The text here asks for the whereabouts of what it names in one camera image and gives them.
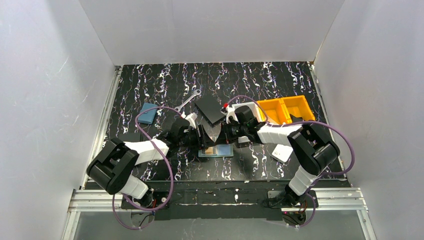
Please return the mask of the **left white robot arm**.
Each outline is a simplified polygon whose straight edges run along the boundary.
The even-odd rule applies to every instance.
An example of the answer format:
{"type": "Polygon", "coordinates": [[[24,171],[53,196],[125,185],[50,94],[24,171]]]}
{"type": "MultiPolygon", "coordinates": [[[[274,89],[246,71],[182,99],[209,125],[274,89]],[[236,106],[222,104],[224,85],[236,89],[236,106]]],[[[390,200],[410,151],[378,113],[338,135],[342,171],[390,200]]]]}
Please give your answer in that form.
{"type": "Polygon", "coordinates": [[[136,165],[171,157],[180,147],[198,151],[215,145],[202,125],[192,123],[178,118],[169,130],[147,141],[112,138],[88,165],[86,173],[110,195],[121,193],[142,199],[149,186],[132,175],[136,165]]]}

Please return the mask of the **green card holder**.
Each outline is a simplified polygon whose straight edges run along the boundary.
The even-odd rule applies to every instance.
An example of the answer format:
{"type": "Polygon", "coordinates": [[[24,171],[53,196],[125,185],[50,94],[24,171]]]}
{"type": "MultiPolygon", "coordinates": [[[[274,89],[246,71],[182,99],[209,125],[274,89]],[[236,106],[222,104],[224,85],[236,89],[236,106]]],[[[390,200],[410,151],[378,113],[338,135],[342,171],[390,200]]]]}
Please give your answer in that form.
{"type": "MultiPolygon", "coordinates": [[[[210,136],[214,141],[216,140],[217,136],[210,136]]],[[[200,149],[198,151],[198,157],[200,158],[220,158],[220,157],[233,157],[234,156],[234,150],[232,144],[221,144],[221,145],[215,145],[213,146],[216,149],[216,155],[215,156],[206,156],[203,154],[203,150],[200,149]]]]}

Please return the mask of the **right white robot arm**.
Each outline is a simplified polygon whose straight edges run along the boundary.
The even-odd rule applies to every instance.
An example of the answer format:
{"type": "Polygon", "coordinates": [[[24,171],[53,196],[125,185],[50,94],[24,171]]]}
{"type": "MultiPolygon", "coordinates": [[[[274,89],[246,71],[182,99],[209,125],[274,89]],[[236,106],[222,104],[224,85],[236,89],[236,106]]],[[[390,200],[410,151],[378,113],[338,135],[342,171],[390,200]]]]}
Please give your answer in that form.
{"type": "Polygon", "coordinates": [[[241,137],[252,143],[277,144],[292,148],[299,168],[289,184],[285,186],[282,199],[298,200],[304,197],[313,182],[340,155],[336,143],[316,121],[276,125],[258,121],[248,106],[241,106],[229,113],[228,120],[221,124],[215,140],[217,145],[232,144],[241,137]]]}

